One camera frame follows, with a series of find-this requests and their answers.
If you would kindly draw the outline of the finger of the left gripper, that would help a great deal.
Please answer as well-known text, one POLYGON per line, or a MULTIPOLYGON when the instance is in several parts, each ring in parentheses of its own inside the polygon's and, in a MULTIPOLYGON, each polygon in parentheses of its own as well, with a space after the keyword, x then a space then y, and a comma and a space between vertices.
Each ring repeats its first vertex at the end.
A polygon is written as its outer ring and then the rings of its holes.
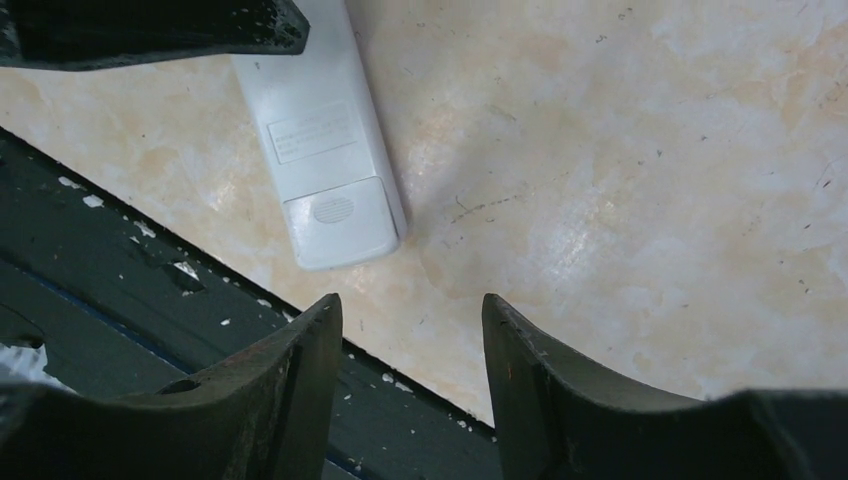
POLYGON ((92 71, 220 54, 299 55, 309 31, 292 1, 7 0, 1 64, 92 71))

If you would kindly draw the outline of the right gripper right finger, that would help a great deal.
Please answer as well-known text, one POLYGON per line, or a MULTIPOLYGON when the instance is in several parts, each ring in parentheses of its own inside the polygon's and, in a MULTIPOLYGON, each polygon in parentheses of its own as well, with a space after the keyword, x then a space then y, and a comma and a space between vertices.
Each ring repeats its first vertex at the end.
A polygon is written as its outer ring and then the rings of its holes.
POLYGON ((843 479, 843 390, 697 400, 631 379, 484 297, 486 371, 508 479, 843 479))

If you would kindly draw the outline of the white battery cover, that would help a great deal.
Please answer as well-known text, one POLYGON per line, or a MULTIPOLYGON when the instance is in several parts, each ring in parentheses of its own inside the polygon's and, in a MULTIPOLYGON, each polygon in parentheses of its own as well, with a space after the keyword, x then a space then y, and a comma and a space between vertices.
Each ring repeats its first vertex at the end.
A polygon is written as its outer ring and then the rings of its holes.
POLYGON ((286 201, 283 211, 295 261, 307 271, 374 260, 401 242, 378 177, 286 201))

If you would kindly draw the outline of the white remote control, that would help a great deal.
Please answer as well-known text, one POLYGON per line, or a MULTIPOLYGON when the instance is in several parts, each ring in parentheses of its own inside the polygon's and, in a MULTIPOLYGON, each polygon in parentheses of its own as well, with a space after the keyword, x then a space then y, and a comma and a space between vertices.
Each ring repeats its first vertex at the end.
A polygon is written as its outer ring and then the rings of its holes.
POLYGON ((301 54, 232 58, 282 212, 286 201, 378 177, 401 245, 406 218, 347 7, 300 8, 310 23, 301 54))

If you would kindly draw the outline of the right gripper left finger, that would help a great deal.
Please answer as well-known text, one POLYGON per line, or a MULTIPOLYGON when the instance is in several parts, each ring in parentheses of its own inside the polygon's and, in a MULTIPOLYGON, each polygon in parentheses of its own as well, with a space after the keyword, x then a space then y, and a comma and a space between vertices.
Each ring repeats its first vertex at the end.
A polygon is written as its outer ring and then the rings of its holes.
POLYGON ((156 393, 1 389, 5 479, 318 479, 341 360, 341 299, 156 393))

